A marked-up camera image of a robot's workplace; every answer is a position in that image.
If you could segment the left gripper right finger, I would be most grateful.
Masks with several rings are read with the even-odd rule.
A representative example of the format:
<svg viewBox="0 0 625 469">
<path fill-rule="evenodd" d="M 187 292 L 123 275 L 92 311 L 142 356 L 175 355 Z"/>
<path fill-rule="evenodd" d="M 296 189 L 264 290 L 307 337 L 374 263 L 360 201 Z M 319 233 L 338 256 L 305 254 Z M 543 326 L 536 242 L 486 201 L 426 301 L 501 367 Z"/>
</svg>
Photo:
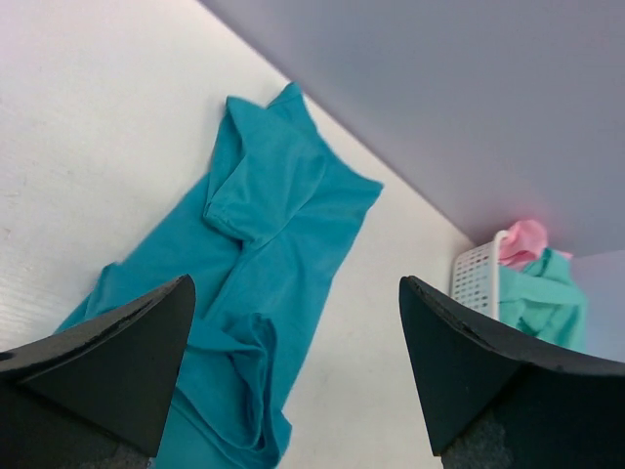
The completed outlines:
<svg viewBox="0 0 625 469">
<path fill-rule="evenodd" d="M 624 366 L 555 346 L 417 277 L 399 309 L 432 452 L 446 468 L 620 468 Z"/>
</svg>

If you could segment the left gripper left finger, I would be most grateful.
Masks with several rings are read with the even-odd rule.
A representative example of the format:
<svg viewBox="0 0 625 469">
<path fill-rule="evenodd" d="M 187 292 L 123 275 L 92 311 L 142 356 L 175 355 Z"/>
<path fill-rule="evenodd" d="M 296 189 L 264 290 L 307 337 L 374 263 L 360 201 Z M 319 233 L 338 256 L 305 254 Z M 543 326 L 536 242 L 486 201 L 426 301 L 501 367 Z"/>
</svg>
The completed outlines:
<svg viewBox="0 0 625 469">
<path fill-rule="evenodd" d="M 146 468 L 195 306 L 189 276 L 1 355 L 4 468 Z"/>
</svg>

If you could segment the teal t shirt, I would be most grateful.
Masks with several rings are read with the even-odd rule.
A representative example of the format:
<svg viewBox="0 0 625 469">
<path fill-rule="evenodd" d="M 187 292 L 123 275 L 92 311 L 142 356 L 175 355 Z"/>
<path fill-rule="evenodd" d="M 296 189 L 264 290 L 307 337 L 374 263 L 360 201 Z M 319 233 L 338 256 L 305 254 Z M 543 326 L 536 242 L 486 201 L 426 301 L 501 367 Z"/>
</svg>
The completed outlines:
<svg viewBox="0 0 625 469">
<path fill-rule="evenodd" d="M 62 323 L 192 278 L 193 321 L 154 467 L 280 462 L 285 402 L 381 191 L 324 142 L 297 85 L 264 107 L 227 99 L 209 172 Z"/>
</svg>

